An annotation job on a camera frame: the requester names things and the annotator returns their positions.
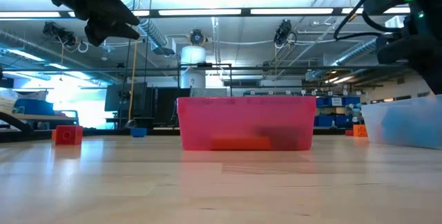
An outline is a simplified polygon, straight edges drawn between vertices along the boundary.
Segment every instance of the red translucent bin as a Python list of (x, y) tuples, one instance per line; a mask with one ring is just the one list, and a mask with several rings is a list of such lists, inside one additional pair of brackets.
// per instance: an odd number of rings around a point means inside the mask
[(313, 139), (315, 97), (182, 97), (184, 150), (306, 151)]

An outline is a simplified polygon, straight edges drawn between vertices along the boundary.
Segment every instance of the translucent white bin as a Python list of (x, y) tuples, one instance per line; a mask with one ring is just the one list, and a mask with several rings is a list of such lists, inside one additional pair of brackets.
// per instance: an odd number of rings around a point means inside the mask
[(442, 95), (362, 107), (370, 142), (442, 149)]

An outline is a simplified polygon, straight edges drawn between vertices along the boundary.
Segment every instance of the ceiling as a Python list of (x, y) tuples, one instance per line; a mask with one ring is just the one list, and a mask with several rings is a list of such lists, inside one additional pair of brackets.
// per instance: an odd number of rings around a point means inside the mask
[[(141, 0), (144, 9), (196, 9), (196, 8), (250, 8), (250, 7), (350, 7), (356, 4), (358, 0)], [(64, 6), (58, 8), (52, 5), (50, 0), (0, 0), (0, 8), (2, 11), (32, 11), (32, 10), (69, 10)], [(392, 16), (373, 17), (373, 20), (383, 24), (383, 22), (392, 18)], [(328, 64), (338, 59), (347, 49), (356, 45), (358, 41), (369, 41), (373, 39), (359, 38), (351, 41), (329, 42), (317, 44), (304, 52), (309, 47), (306, 41), (316, 41), (330, 25), (335, 21), (340, 21), (342, 17), (220, 17), (219, 18), (219, 40), (221, 42), (231, 43), (253, 43), (269, 41), (254, 45), (236, 45), (236, 44), (220, 44), (220, 59), (223, 63), (232, 63), (234, 66), (260, 66), (263, 62), (271, 61), (275, 58), (276, 48), (273, 42), (274, 33), (283, 19), (288, 19), (297, 33), (298, 41), (303, 41), (302, 46), (286, 47), (285, 52), (280, 52), (278, 56), (279, 66), (288, 66), (293, 59), (296, 62), (292, 66), (315, 66)], [(207, 50), (208, 62), (214, 62), (214, 45), (210, 40), (213, 38), (213, 26), (211, 17), (186, 17), (186, 18), (159, 18), (152, 19), (153, 23), (160, 29), (161, 33), (171, 40), (175, 38), (178, 50), (188, 45), (185, 35), (189, 35), (193, 29), (200, 29), (202, 33), (209, 38), (204, 47)], [(24, 38), (49, 48), (58, 53), (61, 52), (61, 44), (56, 39), (48, 39), (42, 33), (43, 26), (46, 21), (30, 20), (30, 21), (0, 21), (0, 30), (13, 33), (14, 35)], [(78, 19), (60, 19), (54, 21), (57, 25), (66, 30), (73, 31), (78, 40), (87, 41), (84, 34), (84, 26), (86, 22)], [(333, 29), (325, 35), (324, 40), (332, 40)], [(373, 31), (367, 26), (361, 17), (357, 17), (353, 22), (348, 23), (342, 30), (343, 33)], [(128, 59), (128, 67), (132, 67), (135, 45), (128, 48), (128, 40), (122, 38), (109, 38), (101, 47), (90, 46), (88, 52), (73, 53), (65, 52), (64, 55), (71, 59), (80, 61), (82, 64), (90, 68), (115, 68), (117, 63), (124, 62)], [(0, 62), (6, 66), (10, 64), (10, 58), (0, 58)], [(59, 63), (57, 60), (50, 60), (52, 63)], [(367, 56), (354, 62), (355, 64), (373, 65), (376, 60), (372, 56)], [(65, 64), (71, 68), (81, 68), (78, 64)], [(42, 67), (45, 62), (35, 62), (32, 60), (21, 59), (15, 67), (24, 66)], [(174, 67), (177, 60), (174, 57), (165, 57), (163, 55), (155, 55), (151, 52), (150, 45), (140, 42), (137, 45), (137, 67)], [(236, 71), (235, 74), (255, 75), (262, 72), (259, 71)], [(149, 72), (148, 75), (164, 74)]]

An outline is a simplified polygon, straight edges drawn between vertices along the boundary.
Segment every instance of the orange block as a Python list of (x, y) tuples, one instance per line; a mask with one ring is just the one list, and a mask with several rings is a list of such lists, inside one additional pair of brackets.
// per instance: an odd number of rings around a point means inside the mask
[(213, 138), (212, 151), (270, 151), (270, 137)]
[(355, 137), (368, 137), (367, 129), (364, 124), (354, 124), (353, 134)]
[(52, 140), (55, 145), (80, 145), (83, 139), (83, 127), (81, 126), (58, 126), (52, 131)]

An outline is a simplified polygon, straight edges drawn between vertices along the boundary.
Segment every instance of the white cylinder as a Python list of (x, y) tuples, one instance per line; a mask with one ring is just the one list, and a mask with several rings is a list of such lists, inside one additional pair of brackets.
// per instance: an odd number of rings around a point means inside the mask
[[(181, 50), (182, 64), (206, 61), (206, 50), (199, 46), (187, 46)], [(206, 88), (206, 71), (186, 71), (181, 76), (181, 88)]]

